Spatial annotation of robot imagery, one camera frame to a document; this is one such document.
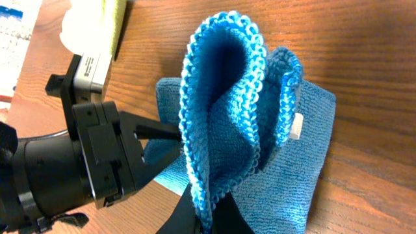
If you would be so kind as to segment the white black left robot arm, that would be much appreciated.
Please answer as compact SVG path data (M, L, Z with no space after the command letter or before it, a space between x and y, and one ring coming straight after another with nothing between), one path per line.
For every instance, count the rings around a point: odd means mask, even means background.
M1 231L44 233L62 220L83 227L77 208L110 207L144 188L177 157L144 160L143 139L179 143L177 126L128 112L109 101L74 105L68 135L19 140L1 125Z

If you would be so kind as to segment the blue microfiber cloth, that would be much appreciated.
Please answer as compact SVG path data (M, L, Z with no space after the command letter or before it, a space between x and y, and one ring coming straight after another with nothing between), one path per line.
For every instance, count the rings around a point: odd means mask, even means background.
M292 51L268 51L248 16L219 12L190 37L181 76L155 91L160 120L182 140L156 181L190 196L200 233L219 231L226 196L255 233L306 231L336 98L304 79Z

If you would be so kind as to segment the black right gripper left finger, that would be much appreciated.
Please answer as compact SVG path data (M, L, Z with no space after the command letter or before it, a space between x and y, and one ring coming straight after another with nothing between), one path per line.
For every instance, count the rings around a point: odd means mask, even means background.
M197 234L199 221L192 203L189 183L179 199L173 213L156 234Z

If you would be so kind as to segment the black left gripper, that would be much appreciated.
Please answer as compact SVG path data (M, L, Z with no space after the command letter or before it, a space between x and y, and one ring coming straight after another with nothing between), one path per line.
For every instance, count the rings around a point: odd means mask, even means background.
M134 140L181 140L178 126L119 112L113 101L63 103L80 182L71 192L70 208L94 202L98 209L124 202L168 168L180 155L181 143L149 142L133 152L129 165L122 130Z

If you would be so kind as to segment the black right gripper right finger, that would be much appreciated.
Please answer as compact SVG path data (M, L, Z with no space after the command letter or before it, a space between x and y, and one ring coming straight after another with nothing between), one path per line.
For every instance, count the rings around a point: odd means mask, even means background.
M254 231L243 219L237 204L228 192L216 205L213 213L214 234L254 234Z

